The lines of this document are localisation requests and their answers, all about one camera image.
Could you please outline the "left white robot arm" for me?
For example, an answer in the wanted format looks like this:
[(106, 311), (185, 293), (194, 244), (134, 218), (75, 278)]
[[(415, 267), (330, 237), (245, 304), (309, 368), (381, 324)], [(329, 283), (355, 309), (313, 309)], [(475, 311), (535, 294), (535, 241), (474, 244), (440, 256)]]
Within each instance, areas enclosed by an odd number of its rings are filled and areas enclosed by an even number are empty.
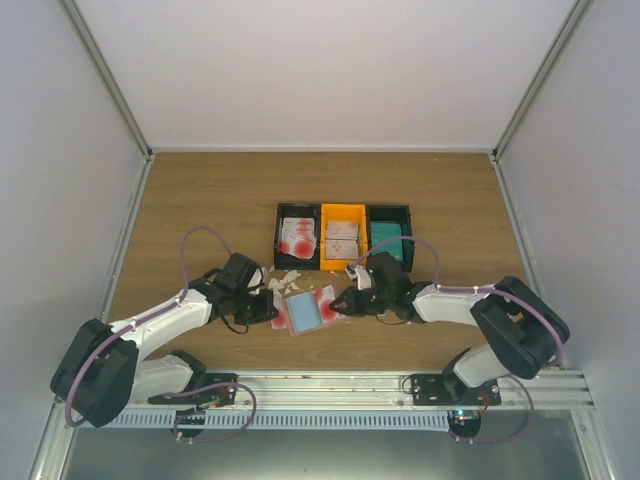
[(271, 321), (278, 311), (266, 276), (254, 260), (233, 253), (223, 268), (187, 280), (176, 295), (149, 310), (110, 324), (86, 321), (50, 382), (65, 404), (67, 424), (102, 427), (137, 402), (197, 408), (221, 401), (234, 389), (233, 380), (206, 387), (206, 366), (183, 350), (156, 360), (150, 356), (215, 320), (243, 328)]

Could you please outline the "red white credit card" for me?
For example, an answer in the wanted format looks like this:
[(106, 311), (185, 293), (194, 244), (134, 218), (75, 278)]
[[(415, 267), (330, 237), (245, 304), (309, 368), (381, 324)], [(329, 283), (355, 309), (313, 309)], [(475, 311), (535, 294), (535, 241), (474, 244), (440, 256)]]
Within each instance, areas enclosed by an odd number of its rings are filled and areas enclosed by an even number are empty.
[(314, 292), (314, 298), (319, 308), (321, 322), (329, 324), (341, 319), (341, 314), (331, 308), (331, 304), (336, 300), (337, 295), (333, 285), (327, 285)]

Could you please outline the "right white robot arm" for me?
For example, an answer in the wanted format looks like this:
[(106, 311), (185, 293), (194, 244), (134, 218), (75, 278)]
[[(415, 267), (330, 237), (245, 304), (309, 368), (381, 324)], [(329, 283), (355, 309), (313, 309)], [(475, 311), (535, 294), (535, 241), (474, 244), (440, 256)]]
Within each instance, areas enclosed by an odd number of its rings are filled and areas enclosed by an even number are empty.
[(482, 387), (507, 375), (534, 378), (561, 359), (570, 338), (566, 323), (514, 276), (475, 287), (413, 281), (387, 252), (373, 255), (365, 266), (349, 266), (347, 273), (356, 284), (330, 304), (336, 313), (364, 317), (391, 311), (404, 322), (479, 329), (485, 343), (457, 354), (436, 376), (436, 386), (456, 405), (468, 403)]

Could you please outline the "pink card holder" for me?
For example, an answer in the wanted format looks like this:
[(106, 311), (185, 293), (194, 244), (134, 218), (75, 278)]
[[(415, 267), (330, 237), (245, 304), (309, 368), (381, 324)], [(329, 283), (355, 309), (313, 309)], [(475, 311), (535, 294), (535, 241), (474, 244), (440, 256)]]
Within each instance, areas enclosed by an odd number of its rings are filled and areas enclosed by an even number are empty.
[(349, 320), (349, 317), (341, 315), (340, 320), (323, 324), (314, 298), (316, 290), (292, 295), (285, 299), (284, 308), (286, 309), (288, 331), (291, 336), (328, 328)]

